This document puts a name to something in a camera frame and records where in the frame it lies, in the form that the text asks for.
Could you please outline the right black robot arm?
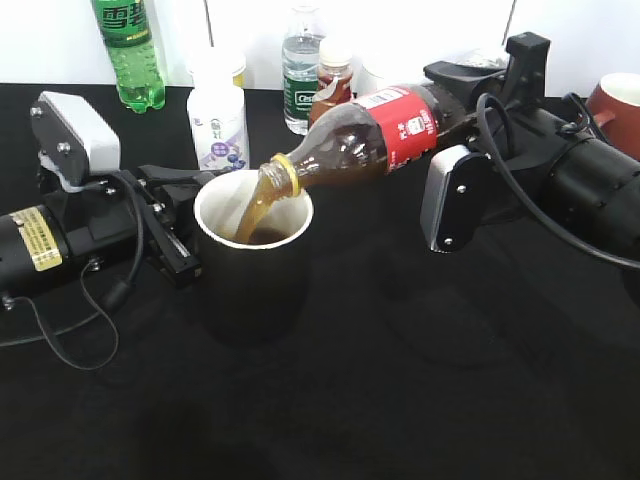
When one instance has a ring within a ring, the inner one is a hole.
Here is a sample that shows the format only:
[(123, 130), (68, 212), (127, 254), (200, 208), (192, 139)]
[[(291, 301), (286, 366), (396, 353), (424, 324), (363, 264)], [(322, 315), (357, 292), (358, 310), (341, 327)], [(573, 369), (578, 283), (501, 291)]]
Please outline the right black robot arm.
[(578, 116), (543, 106), (549, 41), (525, 32), (502, 68), (427, 65), (433, 90), (464, 113), (430, 155), (420, 214), (429, 248), (462, 249), (492, 213), (522, 208), (570, 246), (621, 268), (639, 266), (639, 164), (606, 141), (575, 94)]

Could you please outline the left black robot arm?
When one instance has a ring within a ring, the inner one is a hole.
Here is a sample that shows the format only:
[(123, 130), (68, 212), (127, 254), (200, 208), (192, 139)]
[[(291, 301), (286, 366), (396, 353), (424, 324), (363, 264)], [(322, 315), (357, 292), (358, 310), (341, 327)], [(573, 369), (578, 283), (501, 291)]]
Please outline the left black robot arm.
[(216, 170), (144, 165), (91, 178), (68, 193), (41, 174), (42, 202), (1, 218), (1, 293), (37, 295), (77, 278), (88, 264), (129, 260), (131, 270), (102, 297), (108, 311), (122, 306), (144, 260), (176, 287), (201, 274), (193, 252), (193, 205)]

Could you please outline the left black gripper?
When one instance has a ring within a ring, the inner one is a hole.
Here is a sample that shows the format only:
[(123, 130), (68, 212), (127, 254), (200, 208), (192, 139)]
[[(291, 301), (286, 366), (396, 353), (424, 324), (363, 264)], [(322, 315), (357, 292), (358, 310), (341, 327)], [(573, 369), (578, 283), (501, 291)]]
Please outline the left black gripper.
[(201, 188), (222, 170), (190, 170), (143, 165), (137, 179), (130, 171), (91, 179), (85, 188), (68, 193), (60, 179), (41, 166), (38, 183), (42, 207), (56, 246), (64, 258), (142, 258), (151, 248), (152, 263), (176, 287), (194, 283), (200, 261), (153, 214), (138, 221), (124, 185), (129, 183), (142, 212), (155, 203), (169, 210), (191, 205)]

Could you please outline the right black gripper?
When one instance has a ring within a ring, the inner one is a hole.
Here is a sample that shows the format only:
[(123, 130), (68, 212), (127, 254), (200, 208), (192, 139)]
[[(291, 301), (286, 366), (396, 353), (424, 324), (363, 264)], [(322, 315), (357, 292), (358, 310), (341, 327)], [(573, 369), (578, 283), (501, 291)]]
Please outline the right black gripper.
[[(505, 69), (437, 61), (423, 68), (427, 79), (465, 108), (491, 93), (504, 105), (513, 128), (507, 167), (526, 196), (561, 225), (593, 223), (593, 137), (543, 108), (551, 41), (532, 32), (506, 41)], [(478, 136), (476, 117), (463, 117), (437, 135), (436, 150)]]

